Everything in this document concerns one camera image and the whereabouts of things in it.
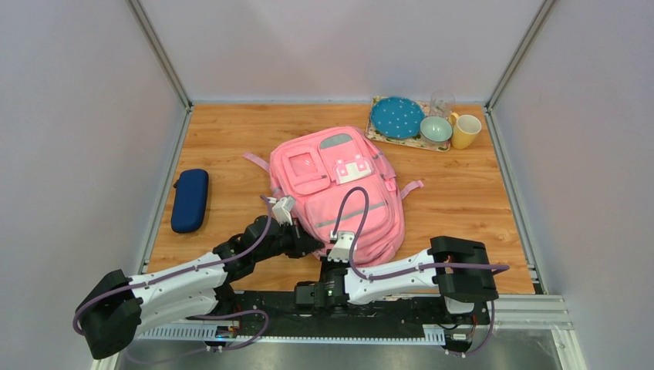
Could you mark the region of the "pink student backpack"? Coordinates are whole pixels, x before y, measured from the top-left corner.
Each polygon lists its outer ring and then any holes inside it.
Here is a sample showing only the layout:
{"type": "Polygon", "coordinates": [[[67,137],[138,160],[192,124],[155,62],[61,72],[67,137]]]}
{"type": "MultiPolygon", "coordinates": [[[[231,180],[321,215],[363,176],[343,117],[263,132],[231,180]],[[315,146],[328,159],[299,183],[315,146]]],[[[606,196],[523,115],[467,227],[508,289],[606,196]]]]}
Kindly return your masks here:
{"type": "Polygon", "coordinates": [[[244,158],[268,172],[273,197],[292,196],[292,215],[329,252],[334,230],[361,230],[354,253],[359,267],[391,261],[403,244],[403,199],[421,188],[420,180],[400,187],[396,173],[364,132],[337,126],[280,144],[268,160],[244,158]]]}

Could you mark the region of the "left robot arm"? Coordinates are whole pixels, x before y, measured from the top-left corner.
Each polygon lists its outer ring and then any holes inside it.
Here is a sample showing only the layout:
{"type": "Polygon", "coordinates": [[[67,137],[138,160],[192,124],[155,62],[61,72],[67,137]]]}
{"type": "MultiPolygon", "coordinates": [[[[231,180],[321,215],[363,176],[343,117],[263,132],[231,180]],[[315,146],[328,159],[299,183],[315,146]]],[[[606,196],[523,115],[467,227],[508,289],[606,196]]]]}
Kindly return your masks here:
{"type": "Polygon", "coordinates": [[[115,270],[104,275],[75,310],[72,326],[86,339],[92,357],[103,359],[173,321],[254,315],[256,309],[237,303],[231,283],[251,274],[258,262],[281,254],[307,257],[323,245],[297,220],[279,223],[260,216],[243,233],[190,262],[151,274],[128,277],[115,270]]]}

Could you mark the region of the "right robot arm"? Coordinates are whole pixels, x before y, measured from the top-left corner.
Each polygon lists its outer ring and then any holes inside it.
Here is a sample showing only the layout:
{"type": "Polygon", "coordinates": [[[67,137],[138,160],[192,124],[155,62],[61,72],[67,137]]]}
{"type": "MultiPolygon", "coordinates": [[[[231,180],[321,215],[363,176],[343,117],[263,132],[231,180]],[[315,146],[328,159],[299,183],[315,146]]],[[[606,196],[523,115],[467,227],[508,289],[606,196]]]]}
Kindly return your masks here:
{"type": "Polygon", "coordinates": [[[476,304],[498,299],[495,276],[509,270],[491,264],[484,244],[455,237],[433,237],[430,247],[402,260],[372,267],[355,265],[354,235],[337,237],[322,259],[315,283],[295,287],[295,306],[300,311],[337,311],[364,305],[392,294],[438,290],[440,313],[451,323],[462,321],[476,304]]]}

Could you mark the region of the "blue zippered pencil case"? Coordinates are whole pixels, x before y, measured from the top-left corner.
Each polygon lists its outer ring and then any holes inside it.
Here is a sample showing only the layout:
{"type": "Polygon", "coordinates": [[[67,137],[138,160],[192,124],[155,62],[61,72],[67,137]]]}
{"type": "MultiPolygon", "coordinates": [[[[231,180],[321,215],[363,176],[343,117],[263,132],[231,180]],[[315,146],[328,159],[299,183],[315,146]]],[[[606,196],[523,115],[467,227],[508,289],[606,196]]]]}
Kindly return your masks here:
{"type": "Polygon", "coordinates": [[[175,197],[170,218],[173,232],[187,234],[198,230],[204,222],[209,187],[206,170],[183,171],[174,183],[175,197]]]}

